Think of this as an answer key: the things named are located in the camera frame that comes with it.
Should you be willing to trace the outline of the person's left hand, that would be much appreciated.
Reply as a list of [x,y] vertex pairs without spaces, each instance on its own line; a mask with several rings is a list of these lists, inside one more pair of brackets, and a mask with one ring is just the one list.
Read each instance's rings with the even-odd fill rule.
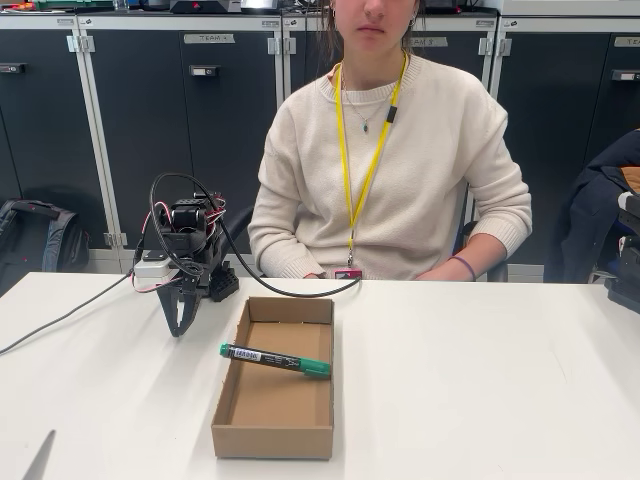
[[472,279],[473,275],[469,269],[453,258],[417,277],[419,281],[470,281]]

